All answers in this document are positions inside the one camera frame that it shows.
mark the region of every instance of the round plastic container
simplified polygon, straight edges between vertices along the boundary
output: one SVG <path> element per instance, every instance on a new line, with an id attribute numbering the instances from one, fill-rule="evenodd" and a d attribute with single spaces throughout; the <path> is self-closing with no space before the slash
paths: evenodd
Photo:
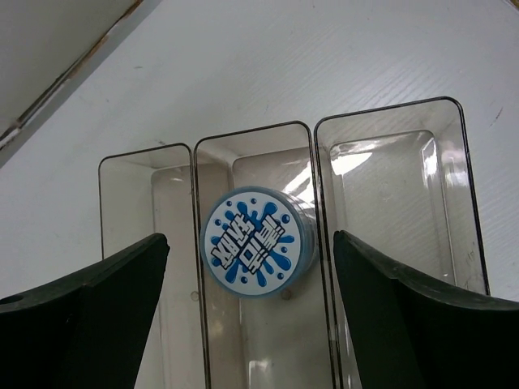
<path id="1" fill-rule="evenodd" d="M 313 207 L 276 190 L 245 186 L 221 197 L 200 234 L 204 264 L 240 297 L 265 297 L 292 284 L 315 261 Z"/>

